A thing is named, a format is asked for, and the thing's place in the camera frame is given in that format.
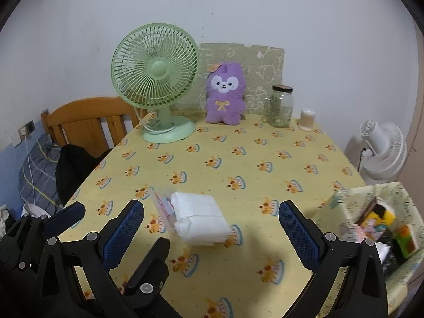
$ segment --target white lid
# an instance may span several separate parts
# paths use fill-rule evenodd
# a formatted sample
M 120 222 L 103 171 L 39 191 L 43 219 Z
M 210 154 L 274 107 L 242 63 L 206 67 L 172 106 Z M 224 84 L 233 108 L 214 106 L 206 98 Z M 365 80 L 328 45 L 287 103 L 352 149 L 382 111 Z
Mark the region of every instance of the white lid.
M 308 117 L 315 117 L 315 111 L 311 109 L 302 109 L 302 115 L 305 115 Z

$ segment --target white tissue pack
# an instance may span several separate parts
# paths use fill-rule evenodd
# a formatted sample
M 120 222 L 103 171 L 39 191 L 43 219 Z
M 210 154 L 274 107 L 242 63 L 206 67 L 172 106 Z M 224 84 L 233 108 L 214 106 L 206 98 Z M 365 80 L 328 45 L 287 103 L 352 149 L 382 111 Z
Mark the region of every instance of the white tissue pack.
M 211 195 L 155 190 L 153 200 L 165 226 L 188 244 L 213 246 L 231 234 Z

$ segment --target black jar lid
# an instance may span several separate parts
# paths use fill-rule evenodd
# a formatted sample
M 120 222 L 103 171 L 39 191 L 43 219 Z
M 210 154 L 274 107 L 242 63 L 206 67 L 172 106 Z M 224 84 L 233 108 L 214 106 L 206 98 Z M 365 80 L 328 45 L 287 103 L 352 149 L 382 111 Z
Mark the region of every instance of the black jar lid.
M 272 89 L 278 92 L 293 93 L 293 88 L 286 85 L 272 85 Z

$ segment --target yellow bow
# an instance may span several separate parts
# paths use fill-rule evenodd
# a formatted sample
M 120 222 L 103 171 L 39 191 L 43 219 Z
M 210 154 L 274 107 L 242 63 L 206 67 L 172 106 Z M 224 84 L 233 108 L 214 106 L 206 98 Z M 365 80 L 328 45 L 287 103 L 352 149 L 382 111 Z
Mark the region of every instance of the yellow bow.
M 218 111 L 219 110 L 224 110 L 225 111 L 225 107 L 230 105 L 230 102 L 228 100 L 226 101 L 215 101 L 215 105 L 219 105 Z

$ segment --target yellow tablecloth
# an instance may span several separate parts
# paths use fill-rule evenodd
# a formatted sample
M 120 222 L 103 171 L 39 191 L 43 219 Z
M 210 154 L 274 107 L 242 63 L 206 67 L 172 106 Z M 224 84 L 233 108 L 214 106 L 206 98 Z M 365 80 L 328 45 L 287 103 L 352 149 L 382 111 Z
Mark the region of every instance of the yellow tablecloth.
M 183 317 L 281 317 L 311 272 L 278 221 L 278 204 L 292 200 L 310 218 L 335 189 L 364 182 L 318 126 L 304 132 L 293 121 L 276 129 L 252 114 L 238 126 L 189 117 L 196 119 L 196 132 L 175 143 L 149 144 L 140 129 L 130 132 L 74 194 L 71 202 L 83 203 L 86 215 L 60 240 L 100 231 L 136 198 L 145 218 L 119 267 L 110 271 L 118 287 L 155 240 L 166 237 L 170 274 L 162 295 Z M 162 185 L 213 195 L 233 229 L 226 243 L 190 247 L 166 231 L 149 197 L 151 187 Z M 83 271 L 77 272 L 92 297 Z

